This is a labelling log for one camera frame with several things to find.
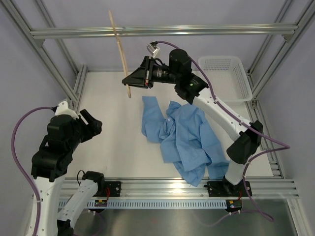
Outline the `blue button-up shirt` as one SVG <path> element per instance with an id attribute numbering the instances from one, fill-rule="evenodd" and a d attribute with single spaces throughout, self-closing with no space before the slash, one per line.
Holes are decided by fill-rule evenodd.
<path id="1" fill-rule="evenodd" d="M 164 115 L 156 97 L 144 96 L 142 101 L 141 132 L 149 142 L 160 144 L 164 163 L 172 163 L 180 176 L 195 187 L 206 172 L 211 179 L 224 177 L 229 161 L 201 109 L 170 101 Z"/>

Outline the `beige wooden clothes hanger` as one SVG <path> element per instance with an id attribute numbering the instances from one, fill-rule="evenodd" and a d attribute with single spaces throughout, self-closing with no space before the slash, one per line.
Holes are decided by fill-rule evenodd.
<path id="1" fill-rule="evenodd" d="M 120 37 L 117 34 L 116 26 L 114 23 L 114 19 L 113 19 L 113 15 L 112 15 L 111 10 L 108 10 L 108 14 L 109 14 L 110 22 L 112 25 L 112 30 L 113 30 L 113 33 L 114 33 L 114 36 L 115 36 L 115 39 L 116 39 L 116 42 L 118 45 L 118 49 L 119 49 L 119 53 L 120 53 L 120 57 L 121 57 L 121 61 L 122 61 L 122 66 L 123 66 L 123 71 L 124 71 L 125 77 L 127 77 L 128 76 L 128 67 L 127 67 L 126 57 L 124 54 L 122 43 L 121 43 Z"/>

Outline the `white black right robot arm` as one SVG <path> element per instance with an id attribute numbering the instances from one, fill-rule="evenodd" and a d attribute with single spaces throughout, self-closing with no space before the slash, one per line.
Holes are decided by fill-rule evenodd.
<path id="1" fill-rule="evenodd" d="M 228 169 L 222 180 L 215 182 L 216 191 L 226 196 L 245 194 L 248 189 L 244 180 L 246 166 L 260 145 L 263 125 L 243 118 L 222 102 L 210 82 L 193 73 L 194 60 L 186 51 L 172 50 L 168 64 L 157 64 L 157 61 L 157 58 L 145 56 L 140 66 L 122 80 L 123 85 L 151 89 L 154 83 L 174 84 L 180 98 L 209 115 L 232 140 L 226 150 L 230 158 Z"/>

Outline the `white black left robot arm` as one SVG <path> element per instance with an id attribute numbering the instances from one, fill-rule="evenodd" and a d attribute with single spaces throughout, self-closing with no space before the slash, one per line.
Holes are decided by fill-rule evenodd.
<path id="1" fill-rule="evenodd" d="M 71 236 L 75 224 L 93 195 L 105 192 L 104 175 L 86 172 L 66 205 L 59 210 L 60 194 L 73 153 L 80 143 L 99 135 L 102 122 L 87 110 L 80 115 L 56 114 L 47 125 L 38 152 L 32 158 L 31 175 L 36 187 L 30 225 L 36 236 Z"/>

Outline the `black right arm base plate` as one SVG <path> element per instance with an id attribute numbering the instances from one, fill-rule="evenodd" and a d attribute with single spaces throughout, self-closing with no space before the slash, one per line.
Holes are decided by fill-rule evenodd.
<path id="1" fill-rule="evenodd" d="M 247 197 L 252 196 L 252 189 L 249 181 L 240 181 L 233 185 L 226 181 L 208 181 L 204 187 L 208 191 L 209 197 Z"/>

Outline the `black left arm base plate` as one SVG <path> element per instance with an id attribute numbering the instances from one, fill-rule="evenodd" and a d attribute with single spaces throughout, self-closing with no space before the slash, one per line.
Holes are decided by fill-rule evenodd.
<path id="1" fill-rule="evenodd" d="M 120 181 L 103 181 L 98 183 L 98 189 L 95 197 L 120 197 L 121 193 Z"/>

